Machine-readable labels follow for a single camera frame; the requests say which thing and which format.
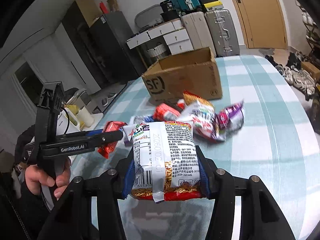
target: metal screw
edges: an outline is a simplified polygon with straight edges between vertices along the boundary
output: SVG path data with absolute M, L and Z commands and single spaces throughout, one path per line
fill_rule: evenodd
M 224 169 L 217 169 L 216 173 L 218 173 L 219 175 L 224 175 L 226 174 L 226 171 Z
M 251 179 L 252 179 L 252 181 L 254 181 L 254 182 L 259 182 L 259 181 L 260 181 L 260 178 L 259 178 L 258 176 L 256 176 L 256 175 L 253 175 L 253 176 L 251 177 Z
M 117 173 L 116 169 L 109 169 L 108 170 L 108 174 L 111 175 L 111 176 L 115 175 L 116 173 Z
M 74 183 L 79 183 L 81 180 L 82 180 L 82 178 L 80 176 L 76 176 L 73 178 Z

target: tablecloth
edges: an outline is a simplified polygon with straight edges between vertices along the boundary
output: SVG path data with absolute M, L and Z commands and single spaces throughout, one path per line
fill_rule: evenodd
M 217 111 L 244 99 L 244 127 L 228 141 L 212 144 L 198 136 L 205 157 L 233 176 L 258 175 L 267 186 L 296 239 L 305 239 L 320 220 L 320 155 L 309 119 L 284 78 L 263 57 L 243 55 L 216 59 L 223 98 L 213 100 Z M 96 129 L 107 121 L 129 122 L 132 115 L 152 114 L 156 103 L 141 78 L 110 108 Z M 99 176 L 115 167 L 130 151 L 118 142 L 110 159 L 92 152 L 79 155 L 72 177 Z M 97 226 L 95 199 L 92 223 Z M 204 239 L 214 201 L 193 199 L 163 202 L 119 200 L 127 239 Z M 232 239 L 239 239 L 241 198 L 236 197 Z

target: small cardboard box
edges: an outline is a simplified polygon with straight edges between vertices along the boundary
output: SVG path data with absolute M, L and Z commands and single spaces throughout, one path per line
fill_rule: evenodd
M 320 79 L 320 70 L 310 62 L 301 62 L 301 67 L 306 70 L 310 76 L 318 82 Z
M 184 90 L 204 99 L 222 97 L 217 63 L 210 48 L 170 55 L 148 68 L 142 79 L 156 100 L 176 102 Z

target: hand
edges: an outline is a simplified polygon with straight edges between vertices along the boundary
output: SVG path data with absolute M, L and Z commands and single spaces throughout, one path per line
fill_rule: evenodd
M 26 169 L 25 181 L 28 189 L 33 195 L 40 195 L 40 185 L 53 187 L 54 184 L 57 184 L 57 188 L 54 191 L 54 196 L 59 199 L 69 185 L 70 181 L 70 165 L 71 161 L 67 158 L 65 163 L 64 171 L 61 175 L 57 176 L 56 181 L 51 178 L 43 169 L 39 168 L 37 165 L 31 165 Z

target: drawer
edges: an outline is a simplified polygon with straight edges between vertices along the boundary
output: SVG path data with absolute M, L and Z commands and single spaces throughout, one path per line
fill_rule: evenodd
M 173 24 L 175 30 L 183 28 L 181 20 L 173 21 L 172 24 Z
M 151 30 L 148 30 L 149 36 L 151 39 L 154 39 L 156 37 L 162 36 L 166 33 L 173 32 L 174 31 L 174 26 L 172 22 L 160 25 L 158 27 L 155 27 Z
M 190 39 L 186 29 L 169 33 L 167 35 L 164 35 L 163 38 L 167 45 Z
M 174 44 L 169 45 L 169 49 L 171 54 L 179 54 L 188 50 L 193 50 L 192 44 L 190 40 L 176 42 Z
M 137 47 L 138 45 L 141 45 L 147 41 L 150 41 L 150 37 L 147 32 L 143 32 L 128 40 L 127 45 L 129 49 L 133 49 L 134 47 Z

